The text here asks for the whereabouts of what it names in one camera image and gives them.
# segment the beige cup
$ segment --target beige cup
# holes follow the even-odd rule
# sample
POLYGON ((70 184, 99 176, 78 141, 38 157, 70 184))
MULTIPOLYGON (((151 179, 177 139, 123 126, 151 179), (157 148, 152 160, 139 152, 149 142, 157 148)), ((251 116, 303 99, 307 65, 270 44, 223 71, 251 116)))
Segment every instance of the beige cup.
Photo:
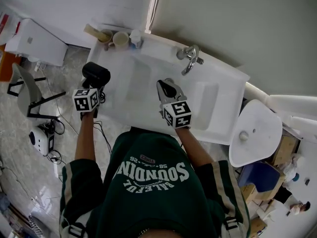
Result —
POLYGON ((129 35, 126 32, 117 32, 114 34, 112 42, 109 47, 114 46, 116 50, 122 51, 129 47, 129 35))
POLYGON ((113 33, 112 33, 112 31, 106 30, 106 29, 102 30, 101 32, 103 32, 103 33, 107 34, 108 36, 110 36, 110 39, 108 41, 106 41, 106 42, 102 42, 102 41, 98 40, 101 44, 104 45, 104 49, 107 51, 108 48, 109 48, 109 43, 112 41, 113 33))

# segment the black and white cube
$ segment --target black and white cube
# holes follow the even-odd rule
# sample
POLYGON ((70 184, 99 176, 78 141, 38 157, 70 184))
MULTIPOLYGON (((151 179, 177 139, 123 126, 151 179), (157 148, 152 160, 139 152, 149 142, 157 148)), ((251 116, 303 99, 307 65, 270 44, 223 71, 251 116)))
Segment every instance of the black and white cube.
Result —
POLYGON ((163 115, 173 128, 189 126, 192 119, 192 112, 186 101, 163 105, 163 115))
POLYGON ((98 89, 76 89, 73 93, 73 103, 77 111, 90 112, 98 104, 98 89))

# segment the chrome faucet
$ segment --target chrome faucet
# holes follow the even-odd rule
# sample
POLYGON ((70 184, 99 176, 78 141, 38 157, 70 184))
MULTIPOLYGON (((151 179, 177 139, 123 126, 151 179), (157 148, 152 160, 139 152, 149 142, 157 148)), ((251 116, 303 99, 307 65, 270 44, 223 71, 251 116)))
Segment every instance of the chrome faucet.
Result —
POLYGON ((177 58, 183 60, 184 58, 188 58, 190 61, 187 67, 182 71, 182 75, 185 76, 189 71, 194 67, 195 63, 203 64, 204 60, 198 57, 199 55, 199 47, 197 45, 192 45, 188 48, 183 48, 177 51, 177 58))

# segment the white sink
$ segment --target white sink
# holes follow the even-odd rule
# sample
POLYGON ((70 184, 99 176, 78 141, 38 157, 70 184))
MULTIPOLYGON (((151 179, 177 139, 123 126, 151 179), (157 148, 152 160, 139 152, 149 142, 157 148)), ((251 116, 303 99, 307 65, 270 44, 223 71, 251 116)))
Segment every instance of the white sink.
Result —
POLYGON ((149 34, 144 34, 140 50, 105 51, 97 42, 88 61, 111 72, 99 118, 110 116, 123 124, 175 135, 159 114, 156 87, 158 80, 172 78, 188 98, 195 136, 207 142, 230 144, 249 76, 202 52, 204 64, 195 64, 183 76, 181 71, 189 60, 176 57, 177 50, 183 47, 149 34))

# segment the gray floor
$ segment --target gray floor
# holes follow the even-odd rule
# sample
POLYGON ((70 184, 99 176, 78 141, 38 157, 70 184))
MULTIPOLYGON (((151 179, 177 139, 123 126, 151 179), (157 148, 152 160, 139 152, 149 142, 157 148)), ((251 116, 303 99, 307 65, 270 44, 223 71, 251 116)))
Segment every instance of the gray floor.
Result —
MULTIPOLYGON (((80 128, 78 113, 73 109, 72 92, 82 77, 81 69, 86 63, 89 51, 70 47, 67 51, 64 66, 47 66, 43 71, 34 71, 35 64, 25 62, 23 67, 34 77, 47 77, 47 81, 38 82, 43 97, 66 91, 67 94, 55 101, 41 106, 41 113, 59 115, 61 112, 65 123, 65 134, 55 138, 55 149, 65 162, 72 161, 76 148, 77 133, 80 128)), ((37 152, 30 143, 28 134, 32 123, 19 111, 16 97, 6 94, 7 83, 0 84, 0 155, 4 169, 0 181, 11 203, 25 216, 30 212, 42 220, 58 234, 59 200, 62 165, 54 165, 37 152)), ((107 118, 103 120, 103 129, 111 146, 116 138, 129 129, 129 126, 107 118)), ((95 152, 102 177, 109 164, 109 152, 106 142, 99 131, 94 131, 95 152)), ((226 159, 227 149, 218 144, 201 142, 203 147, 215 160, 226 159)))

